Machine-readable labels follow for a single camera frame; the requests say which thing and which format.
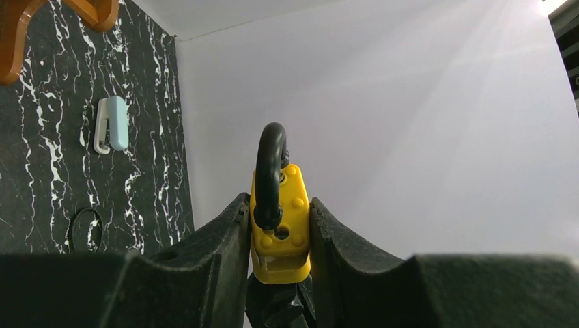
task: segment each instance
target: marble pattern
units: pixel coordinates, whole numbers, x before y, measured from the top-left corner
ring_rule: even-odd
[[[99,99],[126,99],[129,148],[92,148]],[[0,87],[0,252],[68,253],[81,208],[101,250],[154,254],[193,231],[175,40],[131,0],[107,33],[49,1],[27,33],[19,81]],[[77,250],[95,250],[94,220]]]

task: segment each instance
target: white wall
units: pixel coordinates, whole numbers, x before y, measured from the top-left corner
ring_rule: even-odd
[[[133,0],[178,40],[339,0]]]
[[[377,246],[579,256],[579,124],[540,0],[348,0],[179,44],[196,227],[285,125],[310,196]]]

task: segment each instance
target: dark panel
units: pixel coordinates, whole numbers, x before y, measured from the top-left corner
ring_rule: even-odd
[[[559,45],[560,51],[564,51],[579,41],[579,19],[575,18],[568,24],[568,26],[573,27],[569,28],[568,31],[557,37],[557,44]]]
[[[570,258],[417,255],[403,261],[311,211],[318,327],[579,327]]]
[[[241,327],[249,195],[150,259],[0,255],[0,327]]]
[[[96,104],[115,94],[130,146],[98,155]],[[102,217],[104,251],[154,254],[193,231],[175,40],[131,0],[106,33],[60,1],[38,10],[20,79],[0,87],[0,137],[1,253],[69,252],[85,207]]]

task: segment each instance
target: padlock shackle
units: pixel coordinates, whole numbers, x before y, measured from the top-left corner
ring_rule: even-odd
[[[285,129],[269,123],[262,132],[255,165],[255,224],[263,230],[274,230],[281,222],[279,182],[281,169],[290,164]]]

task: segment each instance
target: wooden coat hook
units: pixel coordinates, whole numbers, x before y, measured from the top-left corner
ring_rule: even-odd
[[[22,70],[26,30],[36,10],[49,0],[0,0],[0,85],[12,84]],[[62,0],[85,25],[104,32],[115,25],[119,0]]]

